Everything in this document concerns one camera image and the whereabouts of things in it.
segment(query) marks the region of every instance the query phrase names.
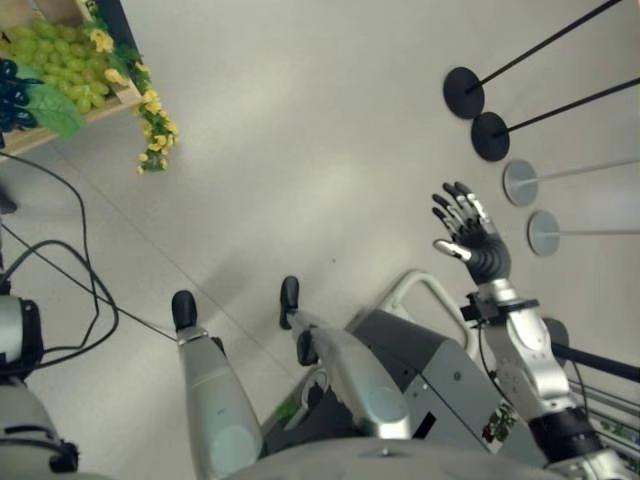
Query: robotic arm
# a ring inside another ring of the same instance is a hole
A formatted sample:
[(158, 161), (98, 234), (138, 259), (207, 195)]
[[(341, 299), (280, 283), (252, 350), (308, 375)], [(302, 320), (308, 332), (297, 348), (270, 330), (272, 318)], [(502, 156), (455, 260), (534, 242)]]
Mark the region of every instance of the robotic arm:
[(528, 422), (548, 469), (567, 478), (631, 478), (606, 449), (570, 395), (567, 377), (551, 351), (551, 338), (536, 300), (521, 298), (508, 277), (509, 251), (476, 195), (464, 184), (444, 184), (450, 203), (435, 194), (433, 213), (453, 241), (436, 240), (440, 252), (465, 263), (478, 292), (463, 309), (485, 328), (497, 359), (497, 377), (515, 410)]

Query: tile floor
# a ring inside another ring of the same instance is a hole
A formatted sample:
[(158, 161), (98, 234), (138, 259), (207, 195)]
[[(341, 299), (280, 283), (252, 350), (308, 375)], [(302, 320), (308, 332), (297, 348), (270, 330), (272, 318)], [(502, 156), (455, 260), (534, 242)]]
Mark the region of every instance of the tile floor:
[[(304, 306), (339, 326), (409, 268), (434, 273), (460, 302), (472, 290), (464, 268), (430, 246), (443, 232), (429, 196), (454, 179), (482, 196), (512, 249), (514, 282), (568, 325), (575, 346), (640, 363), (637, 237), (563, 239), (553, 258), (536, 258), (524, 239), (534, 208), (508, 204), (504, 162), (475, 156), (469, 123), (440, 93), (452, 67), (489, 73), (599, 1), (123, 3), (182, 130), (171, 169), (134, 173), (143, 140), (128, 112), (28, 156), (84, 195), (95, 267), (121, 306), (168, 328), (171, 295), (196, 294), (260, 419), (302, 373), (276, 326), (286, 274), (300, 277)], [(639, 54), (637, 6), (627, 0), (487, 86), (487, 109), (526, 119), (632, 78)], [(514, 134), (510, 158), (540, 172), (627, 158), (639, 151), (638, 126), (628, 90)], [(66, 191), (11, 163), (0, 176), (21, 206), (9, 225), (31, 242), (79, 245)], [(638, 169), (624, 167), (549, 182), (535, 207), (567, 228), (638, 228), (638, 187)], [(18, 254), (5, 243), (8, 258)], [(15, 285), (41, 305), (48, 342), (79, 337), (91, 312), (83, 292), (35, 259)], [(423, 318), (455, 332), (443, 317)], [(640, 398), (626, 383), (585, 377)], [(110, 342), (31, 384), (80, 444), (85, 471), (191, 478), (181, 372), (167, 340), (123, 318)]]

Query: stand base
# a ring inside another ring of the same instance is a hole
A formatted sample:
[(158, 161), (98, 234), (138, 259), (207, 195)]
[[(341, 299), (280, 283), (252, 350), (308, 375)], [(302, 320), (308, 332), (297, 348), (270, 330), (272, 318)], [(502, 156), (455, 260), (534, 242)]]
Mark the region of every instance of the stand base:
[(531, 205), (538, 195), (538, 182), (522, 184), (524, 181), (537, 180), (536, 171), (529, 162), (513, 160), (502, 173), (502, 188), (511, 203), (517, 207)]
[(536, 255), (550, 257), (556, 253), (560, 246), (560, 230), (555, 217), (543, 210), (531, 215), (527, 239)]
[(484, 89), (479, 83), (480, 79), (468, 68), (457, 67), (449, 72), (442, 92), (444, 101), (455, 116), (471, 120), (482, 113)]
[(478, 115), (471, 125), (471, 143), (476, 153), (488, 162), (497, 162), (507, 156), (509, 133), (500, 115), (485, 112)]

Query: gray disc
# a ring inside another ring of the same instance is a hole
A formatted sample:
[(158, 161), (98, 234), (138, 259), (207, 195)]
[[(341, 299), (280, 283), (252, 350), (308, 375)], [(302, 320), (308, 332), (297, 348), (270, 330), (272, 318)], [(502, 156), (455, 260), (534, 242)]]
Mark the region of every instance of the gray disc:
[(511, 203), (517, 207), (531, 205), (538, 195), (538, 182), (521, 185), (525, 180), (536, 180), (536, 171), (529, 162), (512, 160), (502, 173), (502, 187)]
[(560, 246), (558, 222), (549, 212), (536, 212), (529, 219), (527, 237), (531, 250), (536, 255), (549, 257), (556, 253)]

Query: wire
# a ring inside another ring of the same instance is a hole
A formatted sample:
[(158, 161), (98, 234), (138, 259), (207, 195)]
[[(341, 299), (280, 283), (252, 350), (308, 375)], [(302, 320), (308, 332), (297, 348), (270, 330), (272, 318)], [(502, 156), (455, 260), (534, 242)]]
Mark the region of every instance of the wire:
[(580, 374), (580, 370), (578, 369), (578, 364), (575, 360), (571, 360), (573, 364), (573, 369), (576, 371), (576, 377), (578, 377), (578, 383), (580, 383), (580, 392), (582, 394), (582, 408), (584, 408), (584, 413), (589, 417), (589, 405), (587, 404), (587, 390), (584, 387), (584, 382), (582, 381), (582, 375)]
[(505, 395), (505, 393), (500, 388), (500, 385), (496, 383), (495, 378), (493, 378), (494, 372), (490, 372), (489, 367), (487, 367), (487, 361), (484, 358), (484, 349), (482, 348), (482, 324), (478, 323), (477, 327), (478, 327), (478, 349), (480, 350), (480, 359), (482, 360), (482, 366), (484, 367), (484, 371), (486, 372), (487, 376), (489, 377), (489, 380), (491, 380), (491, 383), (493, 384), (495, 389), (498, 391), (500, 396), (505, 400), (505, 402), (513, 406), (513, 403), (511, 403), (511, 400), (509, 400), (509, 398)]
[[(4, 153), (2, 151), (0, 151), (0, 155), (2, 155), (3, 157), (6, 157), (10, 160), (16, 161), (18, 163), (22, 163), (23, 165), (27, 165), (31, 168), (35, 168), (36, 170), (40, 170), (41, 172), (46, 173), (47, 175), (49, 175), (50, 177), (54, 178), (55, 180), (57, 180), (58, 182), (62, 183), (65, 187), (67, 187), (71, 193), (73, 193), (73, 195), (76, 197), (76, 199), (78, 200), (78, 204), (80, 205), (80, 216), (82, 219), (82, 245), (83, 245), (83, 250), (84, 250), (84, 258), (85, 261), (87, 262), (87, 265), (89, 266), (90, 269), (93, 269), (93, 266), (91, 265), (91, 255), (89, 255), (89, 242), (87, 240), (87, 213), (86, 213), (86, 208), (84, 205), (84, 200), (82, 199), (82, 195), (80, 195), (80, 193), (78, 192), (78, 190), (76, 190), (76, 188), (71, 185), (67, 180), (65, 180), (64, 178), (62, 178), (60, 175), (58, 175), (57, 173), (49, 170), (46, 167), (43, 167), (42, 165), (38, 165), (35, 162), (32, 162), (31, 160), (27, 160), (26, 158), (22, 158), (22, 157), (18, 157), (16, 155), (11, 155), (8, 153)], [(80, 349), (82, 347), (84, 347), (88, 340), (89, 337), (91, 336), (91, 332), (93, 331), (93, 328), (95, 327), (98, 318), (100, 317), (100, 305), (98, 303), (98, 292), (96, 290), (96, 282), (94, 281), (94, 278), (91, 277), (91, 294), (93, 296), (93, 306), (95, 309), (95, 314), (93, 319), (91, 320), (91, 322), (89, 323), (89, 327), (87, 328), (84, 337), (82, 338), (80, 344), (76, 347), (65, 347), (65, 349)]]
[[(11, 235), (16, 241), (18, 241), (20, 244), (22, 244), (22, 246), (24, 246), (25, 248), (31, 248), (31, 245), (29, 243), (27, 243), (23, 238), (21, 238), (16, 232), (14, 232), (11, 228), (9, 228), (7, 225), (2, 224), (2, 228), (9, 234)], [(75, 283), (78, 287), (80, 287), (81, 289), (83, 289), (86, 292), (91, 293), (91, 289), (89, 289), (86, 285), (84, 285), (82, 282), (80, 282), (79, 280), (77, 280), (76, 278), (74, 278), (73, 276), (71, 276), (68, 272), (66, 272), (64, 269), (62, 269), (60, 266), (58, 266), (56, 263), (52, 262), (51, 260), (49, 260), (49, 258), (47, 258), (44, 254), (40, 253), (40, 252), (34, 252), (35, 255), (37, 257), (39, 257), (42, 261), (44, 261), (45, 263), (49, 264), (53, 269), (57, 270), (60, 274), (62, 274), (63, 276), (65, 276), (67, 279), (69, 279), (71, 282)], [(98, 295), (98, 299), (102, 302), (107, 303), (107, 300), (104, 297), (101, 297), (100, 295)], [(146, 320), (141, 319), (140, 317), (138, 317), (137, 315), (134, 315), (131, 312), (128, 312), (127, 310), (117, 307), (118, 308), (118, 312), (122, 313), (123, 315), (126, 315), (127, 317), (129, 317), (130, 319), (132, 319), (135, 322), (138, 322), (140, 325), (142, 325), (143, 327), (148, 328), (149, 330), (152, 330), (153, 332), (157, 333), (158, 335), (162, 335), (163, 337), (171, 340), (172, 342), (175, 342), (176, 339), (174, 337), (172, 337), (171, 335), (167, 335), (165, 332), (163, 332), (161, 329), (162, 328), (166, 328), (166, 327), (161, 327), (159, 325), (154, 325), (151, 322), (148, 322)], [(49, 352), (53, 352), (53, 351), (58, 351), (62, 348), (66, 347), (54, 347), (54, 348), (50, 348), (48, 351)]]
[(120, 322), (119, 316), (118, 316), (118, 308), (116, 306), (115, 301), (113, 300), (113, 297), (111, 296), (111, 293), (109, 292), (107, 287), (105, 287), (104, 283), (102, 283), (102, 280), (100, 279), (100, 277), (98, 277), (98, 275), (93, 271), (93, 268), (91, 268), (89, 263), (84, 258), (82, 258), (82, 255), (80, 255), (78, 251), (75, 248), (73, 248), (71, 245), (61, 240), (45, 240), (43, 242), (37, 243), (29, 247), (29, 249), (27, 249), (24, 253), (22, 253), (22, 255), (20, 255), (13, 262), (13, 264), (4, 272), (2, 277), (0, 277), (0, 285), (4, 284), (4, 282), (10, 279), (11, 275), (15, 273), (15, 271), (25, 262), (25, 260), (27, 260), (31, 255), (34, 255), (39, 249), (44, 248), (48, 245), (57, 245), (59, 247), (64, 248), (69, 253), (71, 253), (71, 255), (87, 270), (89, 275), (91, 275), (91, 278), (95, 281), (96, 285), (100, 288), (102, 293), (104, 293), (104, 296), (106, 297), (106, 303), (108, 303), (109, 306), (111, 307), (111, 310), (113, 312), (113, 323), (111, 324), (111, 328), (107, 331), (107, 333), (105, 333), (102, 337), (98, 338), (96, 341), (94, 341), (93, 343), (87, 346), (77, 349), (74, 352), (64, 355), (62, 357), (56, 358), (54, 360), (50, 360), (48, 362), (40, 363), (39, 365), (35, 365), (32, 367), (0, 369), (0, 375), (2, 376), (30, 373), (33, 370), (40, 370), (42, 368), (50, 367), (52, 365), (62, 363), (66, 360), (70, 360), (74, 357), (83, 355), (88, 351), (93, 350), (104, 341), (106, 341), (118, 329), (118, 324)]

